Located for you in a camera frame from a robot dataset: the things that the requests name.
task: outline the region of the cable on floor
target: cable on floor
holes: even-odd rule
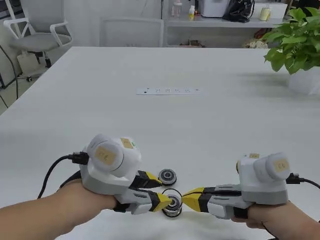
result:
[[[11,66],[12,66],[13,73],[14,73],[15,84],[16,84],[16,86],[15,86],[15,94],[16,94],[16,99],[18,100],[18,98],[19,98],[19,84],[18,84],[18,78],[17,78],[17,73],[16,73],[16,70],[15,70],[14,63],[12,62],[11,58],[9,57],[7,52],[4,50],[4,48],[1,46],[1,44],[0,44],[0,49],[2,50],[2,52],[4,53],[6,58],[9,60]]]
[[[9,107],[8,107],[6,101],[4,100],[4,98],[1,96],[1,94],[0,94],[0,98],[1,98],[2,102],[4,103],[4,105],[6,106],[6,108],[8,109]]]

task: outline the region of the table surface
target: table surface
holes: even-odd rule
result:
[[[182,193],[237,184],[246,153],[285,152],[291,170],[320,182],[320,98],[286,87],[263,49],[73,47],[0,117],[0,207],[34,199],[51,164],[99,133],[131,136],[142,170],[177,173]],[[136,95],[138,87],[195,87],[197,96]],[[45,195],[78,167],[63,162]],[[320,191],[288,186],[290,200],[320,219]],[[209,214],[132,216],[103,211],[61,240],[265,240],[265,231]]]

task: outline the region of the black bag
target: black bag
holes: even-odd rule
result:
[[[223,19],[231,22],[247,23],[255,10],[255,0],[230,0]]]

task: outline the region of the hand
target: hand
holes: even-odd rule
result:
[[[310,218],[291,202],[285,205],[254,205],[248,210],[248,219],[233,218],[251,229],[267,229],[280,240],[320,239],[320,223]]]
[[[67,183],[52,197],[62,204],[61,207],[67,212],[67,218],[73,227],[88,222],[102,210],[114,209],[117,204],[113,196],[100,195],[85,189],[80,179]]]

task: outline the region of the white box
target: white box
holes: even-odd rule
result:
[[[230,0],[201,0],[201,15],[207,18],[222,18],[229,2]]]
[[[287,4],[281,2],[273,2],[273,3],[266,3],[266,2],[256,2],[254,6],[254,11],[252,18],[258,19],[260,17],[260,13],[262,8],[269,8],[271,9],[271,19],[283,19],[286,13]]]

